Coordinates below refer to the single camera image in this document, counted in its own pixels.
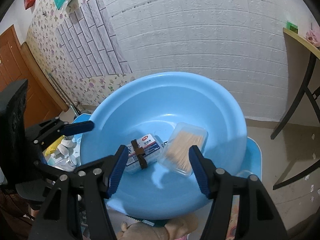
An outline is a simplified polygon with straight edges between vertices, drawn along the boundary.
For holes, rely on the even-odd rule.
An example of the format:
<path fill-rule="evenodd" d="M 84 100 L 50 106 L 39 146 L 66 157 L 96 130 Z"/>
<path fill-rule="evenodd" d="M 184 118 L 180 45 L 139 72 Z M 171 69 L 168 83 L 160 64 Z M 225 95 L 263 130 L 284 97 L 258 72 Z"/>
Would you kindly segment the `beige plush toy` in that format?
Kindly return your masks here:
<path fill-rule="evenodd" d="M 123 222 L 117 239 L 187 239 L 199 226 L 199 220 L 194 213 L 169 219 L 164 226 L 150 226 L 143 222 L 128 225 Z"/>

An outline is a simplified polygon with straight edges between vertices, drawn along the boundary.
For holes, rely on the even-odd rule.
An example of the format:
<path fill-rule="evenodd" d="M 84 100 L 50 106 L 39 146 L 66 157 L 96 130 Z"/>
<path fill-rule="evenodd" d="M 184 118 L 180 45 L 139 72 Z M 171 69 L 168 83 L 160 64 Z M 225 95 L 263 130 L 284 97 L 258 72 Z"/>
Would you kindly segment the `yellow mesh bag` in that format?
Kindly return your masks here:
<path fill-rule="evenodd" d="M 55 140 L 51 145 L 49 145 L 44 151 L 44 156 L 46 157 L 53 154 L 57 150 L 57 147 L 61 144 L 61 141 L 63 139 L 64 139 L 64 136 L 61 136 L 57 140 Z"/>

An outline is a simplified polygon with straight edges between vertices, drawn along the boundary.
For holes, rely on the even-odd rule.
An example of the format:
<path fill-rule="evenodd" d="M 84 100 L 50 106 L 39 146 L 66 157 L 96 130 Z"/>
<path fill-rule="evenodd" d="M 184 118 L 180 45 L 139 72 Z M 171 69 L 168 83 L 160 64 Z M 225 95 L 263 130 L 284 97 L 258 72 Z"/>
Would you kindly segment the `metal broom pole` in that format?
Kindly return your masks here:
<path fill-rule="evenodd" d="M 46 74 L 48 75 L 49 79 L 52 81 L 53 85 L 56 87 L 58 93 L 61 95 L 65 103 L 72 109 L 75 117 L 80 116 L 81 111 L 78 109 L 77 105 L 74 104 L 71 98 L 65 93 L 65 91 L 61 88 L 61 86 L 58 84 L 56 79 L 53 77 L 52 73 L 46 71 Z"/>

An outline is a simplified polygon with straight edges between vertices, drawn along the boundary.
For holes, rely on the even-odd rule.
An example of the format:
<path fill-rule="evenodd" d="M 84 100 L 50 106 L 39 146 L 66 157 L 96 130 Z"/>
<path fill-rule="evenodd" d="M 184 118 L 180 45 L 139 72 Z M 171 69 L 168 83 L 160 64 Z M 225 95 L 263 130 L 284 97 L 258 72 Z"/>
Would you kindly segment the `white floss pick box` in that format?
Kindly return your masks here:
<path fill-rule="evenodd" d="M 164 144 L 149 133 L 139 139 L 131 140 L 127 148 L 129 153 L 125 172 L 135 173 L 155 163 L 163 152 Z"/>

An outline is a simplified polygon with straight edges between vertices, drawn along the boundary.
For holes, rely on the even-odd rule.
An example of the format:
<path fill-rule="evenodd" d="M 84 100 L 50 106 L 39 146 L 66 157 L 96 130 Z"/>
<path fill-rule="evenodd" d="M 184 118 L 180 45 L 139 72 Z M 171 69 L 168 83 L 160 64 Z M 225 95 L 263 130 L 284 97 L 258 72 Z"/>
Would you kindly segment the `green small box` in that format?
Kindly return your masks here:
<path fill-rule="evenodd" d="M 289 21 L 287 21 L 286 23 L 286 28 L 290 31 L 293 31 L 294 33 L 298 33 L 298 26 Z"/>

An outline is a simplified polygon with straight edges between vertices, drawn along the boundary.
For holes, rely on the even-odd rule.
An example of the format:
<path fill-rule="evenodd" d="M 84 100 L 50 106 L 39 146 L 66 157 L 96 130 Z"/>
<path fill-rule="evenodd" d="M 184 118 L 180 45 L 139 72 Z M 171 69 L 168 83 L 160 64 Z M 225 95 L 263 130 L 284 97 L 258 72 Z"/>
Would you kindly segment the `pink cloth item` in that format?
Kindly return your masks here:
<path fill-rule="evenodd" d="M 313 23 L 310 24 L 310 29 L 306 32 L 305 38 L 315 47 L 320 47 L 320 32 L 319 26 L 314 25 Z"/>

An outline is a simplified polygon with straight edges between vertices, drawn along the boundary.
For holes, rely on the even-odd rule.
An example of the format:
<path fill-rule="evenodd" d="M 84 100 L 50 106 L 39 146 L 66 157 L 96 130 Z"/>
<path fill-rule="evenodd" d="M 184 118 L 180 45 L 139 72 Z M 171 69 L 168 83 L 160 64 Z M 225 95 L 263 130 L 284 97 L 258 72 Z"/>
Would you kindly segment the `light blue plastic basin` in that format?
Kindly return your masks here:
<path fill-rule="evenodd" d="M 116 90 L 93 112 L 94 129 L 80 145 L 83 164 L 113 155 L 145 135 L 165 146 L 183 122 L 207 132 L 202 154 L 216 167 L 240 171 L 247 140 L 244 114 L 231 93 L 217 82 L 185 72 L 141 77 Z M 153 163 L 145 170 L 124 172 L 106 205 L 128 216 L 168 219 L 208 204 L 194 176 L 183 176 Z"/>

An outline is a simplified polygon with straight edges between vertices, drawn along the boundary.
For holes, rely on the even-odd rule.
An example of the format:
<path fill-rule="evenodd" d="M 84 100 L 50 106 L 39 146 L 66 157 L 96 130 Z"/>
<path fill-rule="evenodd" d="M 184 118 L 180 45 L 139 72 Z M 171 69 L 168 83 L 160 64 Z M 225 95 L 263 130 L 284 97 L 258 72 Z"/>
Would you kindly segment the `clear toothpick box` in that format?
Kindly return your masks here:
<path fill-rule="evenodd" d="M 189 161 L 189 148 L 203 150 L 208 132 L 199 126 L 180 122 L 176 125 L 157 161 L 172 172 L 189 177 L 193 170 Z"/>

